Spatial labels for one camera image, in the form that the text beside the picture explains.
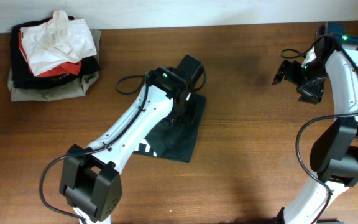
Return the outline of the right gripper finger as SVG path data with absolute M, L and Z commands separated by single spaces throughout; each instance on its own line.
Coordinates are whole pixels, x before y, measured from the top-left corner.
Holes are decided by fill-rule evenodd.
M 297 92 L 300 94 L 298 101 L 314 105 L 319 103 L 319 98 L 314 93 L 305 89 L 298 89 Z
M 284 60 L 281 65 L 279 66 L 274 78 L 272 85 L 277 85 L 281 83 L 281 81 L 285 78 L 285 75 L 287 73 L 287 70 L 290 68 L 291 62 L 288 60 Z

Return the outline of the dark green t-shirt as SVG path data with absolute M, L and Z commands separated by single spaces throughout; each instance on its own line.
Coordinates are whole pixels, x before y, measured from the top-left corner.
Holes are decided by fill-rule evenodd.
M 135 148 L 134 154 L 171 161 L 191 162 L 198 138 L 198 129 L 207 99 L 191 95 L 186 112 L 170 121 L 159 122 Z

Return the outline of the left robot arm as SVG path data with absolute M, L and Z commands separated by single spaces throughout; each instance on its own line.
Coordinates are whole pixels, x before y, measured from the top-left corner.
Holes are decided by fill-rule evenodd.
M 109 130 L 86 148 L 69 148 L 60 193 L 80 223 L 109 220 L 131 155 L 191 161 L 206 106 L 196 83 L 205 77 L 204 66 L 190 55 L 176 67 L 149 71 L 135 102 Z

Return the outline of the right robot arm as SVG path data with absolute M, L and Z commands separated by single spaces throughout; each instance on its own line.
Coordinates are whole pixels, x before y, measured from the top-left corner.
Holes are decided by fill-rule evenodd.
M 311 104 L 321 102 L 324 83 L 331 82 L 334 114 L 308 121 L 296 135 L 296 157 L 308 180 L 275 218 L 275 223 L 320 223 L 329 205 L 358 183 L 358 37 L 346 34 L 342 24 L 325 23 L 309 49 L 283 56 L 272 83 L 282 80 L 296 85 L 299 100 Z M 306 166 L 301 135 L 309 125 L 328 119 L 334 122 L 313 144 Z

